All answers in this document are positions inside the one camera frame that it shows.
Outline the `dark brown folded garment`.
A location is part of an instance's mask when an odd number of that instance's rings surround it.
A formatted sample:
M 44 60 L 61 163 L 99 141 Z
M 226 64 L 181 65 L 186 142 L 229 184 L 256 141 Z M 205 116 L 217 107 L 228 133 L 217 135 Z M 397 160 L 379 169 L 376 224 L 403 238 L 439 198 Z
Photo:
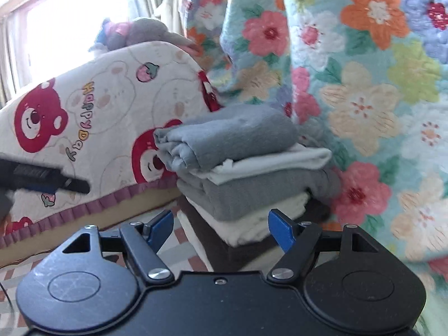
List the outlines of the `dark brown folded garment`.
M 210 264 L 215 272 L 236 272 L 249 263 L 269 253 L 277 247 L 276 241 L 270 235 L 260 242 L 232 247 L 227 245 L 219 235 L 202 219 L 197 210 L 187 201 L 186 197 L 178 199 L 180 210 L 188 216 L 194 232 L 204 246 Z M 311 198 L 305 205 L 304 215 L 291 219 L 297 223 L 311 221 L 325 222 L 330 217 L 329 206 L 317 199 Z

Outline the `bear print headboard cover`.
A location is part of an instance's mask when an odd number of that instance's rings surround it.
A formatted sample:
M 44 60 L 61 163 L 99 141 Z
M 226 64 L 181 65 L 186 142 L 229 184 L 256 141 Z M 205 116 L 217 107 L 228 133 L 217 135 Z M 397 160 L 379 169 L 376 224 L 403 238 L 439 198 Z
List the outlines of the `bear print headboard cover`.
M 1 110 L 1 155 L 60 167 L 90 191 L 17 191 L 1 246 L 172 187 L 153 132 L 219 108 L 205 72 L 166 42 L 107 52 L 12 99 Z

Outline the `floral quilted blanket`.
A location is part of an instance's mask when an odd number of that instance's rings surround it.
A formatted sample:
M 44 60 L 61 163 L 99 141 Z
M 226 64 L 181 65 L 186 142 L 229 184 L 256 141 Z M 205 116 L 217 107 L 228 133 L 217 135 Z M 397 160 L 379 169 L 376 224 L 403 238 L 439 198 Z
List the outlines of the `floral quilted blanket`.
M 447 333 L 447 0 L 180 0 L 224 105 L 270 104 L 333 152 L 330 228 L 361 226 L 405 262 Z

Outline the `grey sweatpants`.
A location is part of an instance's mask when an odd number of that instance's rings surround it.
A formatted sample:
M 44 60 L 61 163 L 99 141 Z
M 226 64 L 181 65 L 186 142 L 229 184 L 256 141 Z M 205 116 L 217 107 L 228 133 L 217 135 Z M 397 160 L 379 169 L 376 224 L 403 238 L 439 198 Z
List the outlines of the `grey sweatpants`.
M 280 153 L 298 139 L 282 112 L 264 105 L 236 105 L 153 133 L 159 157 L 174 172 L 210 171 L 225 160 Z

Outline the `grey plush toy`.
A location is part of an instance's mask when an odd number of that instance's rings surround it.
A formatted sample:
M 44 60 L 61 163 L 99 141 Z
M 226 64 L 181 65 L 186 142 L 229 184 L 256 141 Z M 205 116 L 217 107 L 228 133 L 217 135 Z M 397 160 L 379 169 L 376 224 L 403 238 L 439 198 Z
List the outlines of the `grey plush toy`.
M 191 55 L 200 53 L 198 44 L 178 33 L 170 32 L 162 21 L 146 17 L 119 23 L 105 19 L 90 51 L 109 52 L 145 42 L 166 42 Z

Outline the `light grey folded garment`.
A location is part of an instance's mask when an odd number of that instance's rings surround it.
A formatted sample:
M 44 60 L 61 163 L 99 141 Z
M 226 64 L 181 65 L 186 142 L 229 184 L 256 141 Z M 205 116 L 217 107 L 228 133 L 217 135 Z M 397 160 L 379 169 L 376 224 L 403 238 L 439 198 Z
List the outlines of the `light grey folded garment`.
M 327 165 L 333 153 L 327 148 L 306 147 L 296 143 L 286 151 L 268 155 L 258 155 L 242 160 L 226 159 L 221 165 L 209 171 L 192 170 L 196 178 L 207 179 L 216 185 L 241 178 L 288 169 L 319 170 Z

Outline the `beige folded garment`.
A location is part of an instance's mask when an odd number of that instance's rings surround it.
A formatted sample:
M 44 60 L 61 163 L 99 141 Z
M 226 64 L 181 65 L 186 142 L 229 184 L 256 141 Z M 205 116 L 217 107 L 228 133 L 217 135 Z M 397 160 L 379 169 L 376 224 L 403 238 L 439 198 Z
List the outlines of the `beige folded garment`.
M 297 219 L 304 215 L 305 205 L 309 199 L 310 196 L 307 193 L 301 193 L 296 197 L 284 199 L 234 221 L 216 220 L 196 202 L 189 198 L 187 201 L 227 245 L 237 247 L 260 242 L 268 236 L 268 215 L 271 209 L 279 209 L 291 219 Z

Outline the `dark grey folded garment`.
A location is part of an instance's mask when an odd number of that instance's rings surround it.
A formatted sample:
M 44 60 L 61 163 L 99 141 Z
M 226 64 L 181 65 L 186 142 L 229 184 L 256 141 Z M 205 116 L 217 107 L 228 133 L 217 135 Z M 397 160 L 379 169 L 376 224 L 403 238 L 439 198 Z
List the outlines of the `dark grey folded garment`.
M 179 174 L 178 189 L 219 221 L 235 221 L 285 199 L 309 193 L 329 203 L 341 193 L 338 175 L 331 169 L 289 169 L 224 184 L 214 184 L 192 174 Z

